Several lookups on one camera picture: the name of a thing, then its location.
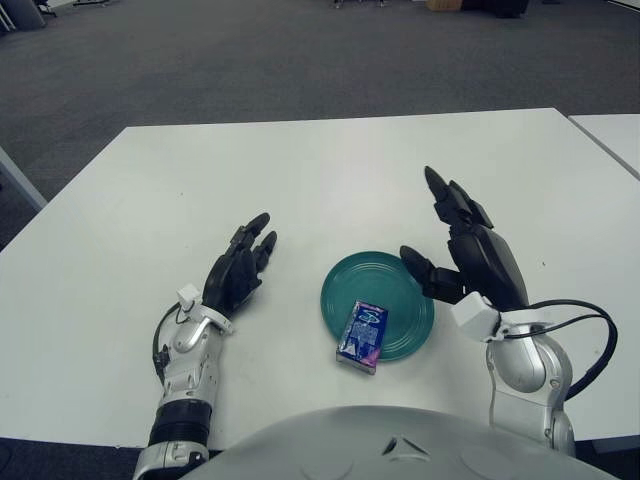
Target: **teal plate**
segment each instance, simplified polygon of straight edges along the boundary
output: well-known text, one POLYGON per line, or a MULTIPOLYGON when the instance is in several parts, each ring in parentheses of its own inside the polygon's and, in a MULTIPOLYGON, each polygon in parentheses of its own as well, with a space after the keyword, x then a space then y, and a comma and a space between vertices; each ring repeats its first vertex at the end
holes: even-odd
POLYGON ((427 340, 433 326, 433 300, 398 257, 361 252, 342 259, 322 285, 322 317, 336 341, 342 336, 357 300, 389 311, 380 360, 412 354, 427 340))

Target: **wire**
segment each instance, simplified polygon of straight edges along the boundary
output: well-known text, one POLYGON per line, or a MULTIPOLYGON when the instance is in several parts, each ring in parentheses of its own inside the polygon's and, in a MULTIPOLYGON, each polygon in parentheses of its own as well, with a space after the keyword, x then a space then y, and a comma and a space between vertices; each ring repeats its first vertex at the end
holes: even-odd
POLYGON ((602 371, 609 364, 609 360, 613 356, 613 352, 616 350, 616 344, 618 343, 618 329, 616 324, 613 323, 611 316, 602 308, 594 305, 593 303, 584 302, 582 300, 569 300, 569 299, 558 299, 558 300, 546 300, 544 302, 534 303, 529 305, 527 308, 531 310, 537 310, 539 308, 557 306, 557 305, 574 305, 577 307, 588 308, 589 310, 593 310, 597 312, 596 314, 589 315, 581 315, 579 317, 572 318, 571 320, 567 320, 566 322, 559 323, 552 327, 543 328, 539 330, 534 330, 529 333, 521 333, 515 335, 506 335, 505 338, 508 339, 518 339, 518 338, 526 338, 526 337, 534 337, 536 335, 542 335, 543 333, 552 332, 554 330, 558 330, 560 328, 564 328, 573 323, 579 322, 581 320, 586 320, 587 318, 603 318, 607 322, 607 326, 609 327, 609 336, 607 338, 607 344, 602 351, 602 354, 595 361, 595 363, 586 371, 586 373, 582 376, 580 380, 575 382, 571 387, 569 387, 569 391, 567 392, 567 396, 565 400, 569 400, 580 392, 582 392, 585 388, 587 388, 591 383, 598 378, 598 375, 602 373, 602 371))
POLYGON ((508 338, 510 340, 515 340, 517 338, 529 338, 535 337, 536 335, 542 335, 544 333, 553 332, 554 330, 559 330, 561 328, 567 327, 573 323, 579 322, 580 320, 586 320, 587 318, 604 318, 602 315, 598 314, 590 314, 590 315, 581 315, 580 317, 572 318, 571 320, 567 320, 566 322, 558 323, 553 327, 548 328, 540 328, 538 330, 533 330, 529 333, 515 333, 513 335, 505 335, 504 338, 508 338))
MULTIPOLYGON (((156 368, 155 358, 156 358, 156 355, 159 352, 159 349, 158 349, 158 337, 160 336, 160 328, 162 328, 162 325, 164 324, 164 321, 169 317, 169 315, 171 315, 176 310, 177 310, 177 313, 176 313, 176 321, 177 321, 177 318, 178 318, 177 315, 180 313, 180 302, 174 303, 169 308, 169 310, 167 310, 165 312, 164 316, 162 317, 162 319, 158 323, 158 326, 156 327, 155 333, 153 334, 153 344, 151 345, 151 361, 153 362, 154 368, 156 368)), ((156 373, 158 374, 158 377, 160 378, 160 382, 162 382, 164 384, 164 373, 161 370, 158 370, 157 368, 156 368, 156 373)))

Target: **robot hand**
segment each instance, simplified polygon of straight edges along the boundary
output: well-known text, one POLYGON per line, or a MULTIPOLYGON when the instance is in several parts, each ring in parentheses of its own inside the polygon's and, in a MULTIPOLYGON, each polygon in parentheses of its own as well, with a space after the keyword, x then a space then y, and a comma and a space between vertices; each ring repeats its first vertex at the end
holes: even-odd
POLYGON ((209 459, 222 338, 233 331, 228 317, 261 284, 257 275, 269 262, 276 233, 251 247, 268 222, 269 214, 263 213, 238 228, 211 269, 202 296, 187 285, 178 291, 180 301, 160 321, 153 339, 153 363, 163 393, 134 480, 180 478, 209 459), (174 312, 175 322, 166 321, 174 312))
POLYGON ((262 243, 251 250, 253 242, 269 223, 269 214, 263 213, 240 227, 231 239, 231 245, 213 265, 202 294, 202 304, 230 317, 245 302, 262 281, 262 272, 276 244, 276 232, 269 233, 262 243))
POLYGON ((448 247, 460 272, 436 268, 414 249, 401 247, 400 257, 423 293, 458 303, 470 291, 477 291, 498 310, 525 308, 527 290, 516 260, 507 242, 493 231, 482 205, 456 182, 447 185, 432 168, 425 167, 424 175, 436 199, 438 217, 450 226, 448 247))

